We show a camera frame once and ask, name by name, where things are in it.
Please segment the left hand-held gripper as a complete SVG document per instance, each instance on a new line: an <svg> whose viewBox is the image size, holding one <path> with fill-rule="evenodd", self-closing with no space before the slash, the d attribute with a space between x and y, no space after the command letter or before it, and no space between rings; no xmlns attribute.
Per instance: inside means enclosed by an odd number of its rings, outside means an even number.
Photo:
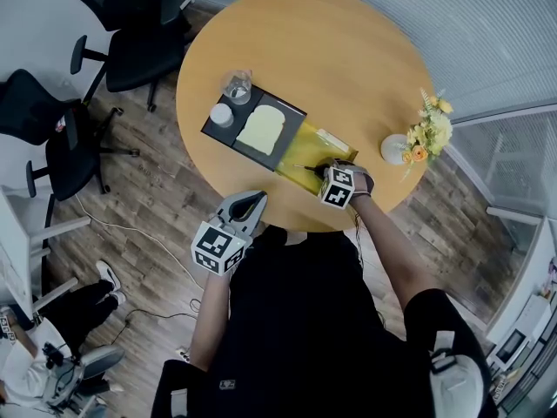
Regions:
<svg viewBox="0 0 557 418"><path fill-rule="evenodd" d="M218 216L201 223L191 244L193 262L219 276L232 270L252 244L252 233L267 201L267 193L257 190L226 197L217 209Z"/></svg>

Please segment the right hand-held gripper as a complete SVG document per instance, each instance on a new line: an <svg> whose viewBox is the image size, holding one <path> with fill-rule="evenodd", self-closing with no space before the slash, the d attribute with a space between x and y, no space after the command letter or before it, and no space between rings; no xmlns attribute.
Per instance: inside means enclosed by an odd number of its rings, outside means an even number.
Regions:
<svg viewBox="0 0 557 418"><path fill-rule="evenodd" d="M353 198L371 197L374 180L363 167L340 158L324 158L318 164L322 179L319 200L322 204L345 210Z"/></svg>

